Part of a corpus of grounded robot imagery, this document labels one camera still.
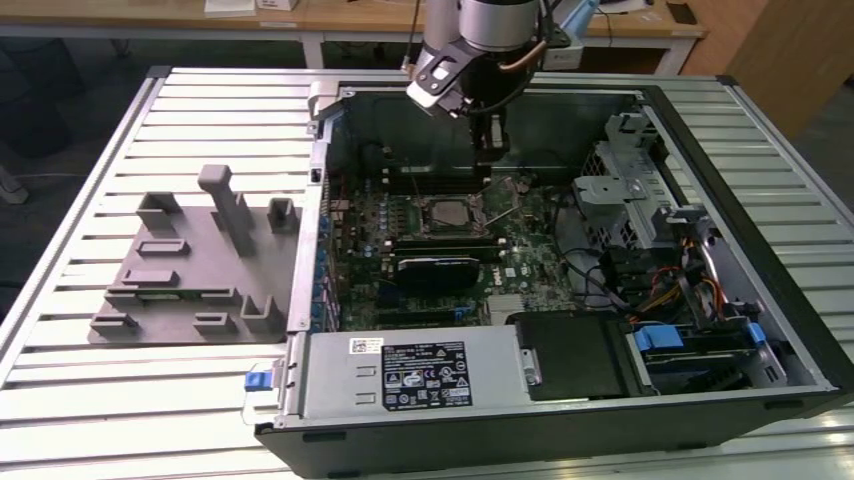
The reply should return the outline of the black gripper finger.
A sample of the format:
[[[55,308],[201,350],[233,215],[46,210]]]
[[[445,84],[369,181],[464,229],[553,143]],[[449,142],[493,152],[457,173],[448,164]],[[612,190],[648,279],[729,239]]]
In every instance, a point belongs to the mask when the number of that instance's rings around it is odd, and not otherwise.
[[[482,179],[492,177],[493,165],[510,151],[506,132],[506,113],[496,112],[469,119],[472,144],[474,148],[474,175]]]

